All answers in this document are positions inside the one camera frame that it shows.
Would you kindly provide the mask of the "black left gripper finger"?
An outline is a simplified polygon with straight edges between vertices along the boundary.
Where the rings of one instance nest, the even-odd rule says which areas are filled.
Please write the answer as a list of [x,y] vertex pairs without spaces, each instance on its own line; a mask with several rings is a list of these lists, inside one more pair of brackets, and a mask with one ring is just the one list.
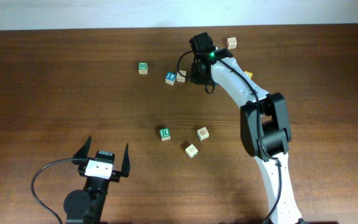
[[86,142],[77,150],[73,155],[72,163],[74,164],[85,164],[88,156],[88,152],[91,145],[91,136],[88,137]]
[[129,159],[129,144],[126,144],[126,148],[124,151],[124,157],[122,160],[121,167],[121,176],[128,177],[131,169],[130,159]]

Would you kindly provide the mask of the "green R wooden block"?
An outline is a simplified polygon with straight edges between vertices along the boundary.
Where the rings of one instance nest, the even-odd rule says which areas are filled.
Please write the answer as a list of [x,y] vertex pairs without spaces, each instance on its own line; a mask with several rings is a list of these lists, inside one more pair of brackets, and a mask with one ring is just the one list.
[[162,141],[166,141],[171,138],[170,130],[168,128],[160,129],[159,133]]

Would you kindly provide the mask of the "wooden block red drawing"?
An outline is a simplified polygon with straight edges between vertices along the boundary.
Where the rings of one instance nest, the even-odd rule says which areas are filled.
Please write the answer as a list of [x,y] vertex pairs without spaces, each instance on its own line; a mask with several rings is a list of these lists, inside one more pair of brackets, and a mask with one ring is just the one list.
[[206,127],[198,129],[196,133],[200,141],[209,138],[209,132]]

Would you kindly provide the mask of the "plain wooden block front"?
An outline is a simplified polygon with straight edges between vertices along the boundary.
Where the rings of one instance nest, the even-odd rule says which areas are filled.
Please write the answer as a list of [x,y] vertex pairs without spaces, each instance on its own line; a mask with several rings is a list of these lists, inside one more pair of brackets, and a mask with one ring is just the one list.
[[198,150],[194,144],[190,144],[186,149],[185,152],[189,158],[194,158],[198,154]]

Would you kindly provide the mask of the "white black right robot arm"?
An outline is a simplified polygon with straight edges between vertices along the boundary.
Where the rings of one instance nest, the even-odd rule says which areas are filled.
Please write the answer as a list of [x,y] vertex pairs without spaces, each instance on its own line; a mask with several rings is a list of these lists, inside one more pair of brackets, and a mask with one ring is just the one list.
[[240,109],[241,141],[259,167],[268,199],[264,223],[304,223],[289,175],[291,127],[286,101],[241,70],[228,49],[196,50],[191,81],[219,85]]

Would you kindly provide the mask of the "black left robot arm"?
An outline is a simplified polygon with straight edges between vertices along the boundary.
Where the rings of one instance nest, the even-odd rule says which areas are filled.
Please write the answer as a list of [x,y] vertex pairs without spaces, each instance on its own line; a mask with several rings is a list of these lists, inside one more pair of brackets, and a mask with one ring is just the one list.
[[86,182],[82,189],[70,192],[65,198],[67,223],[100,223],[109,184],[129,176],[129,146],[125,148],[121,170],[114,170],[115,154],[98,151],[94,157],[88,157],[90,145],[91,138],[88,138],[73,155],[73,164],[78,166],[78,173]]

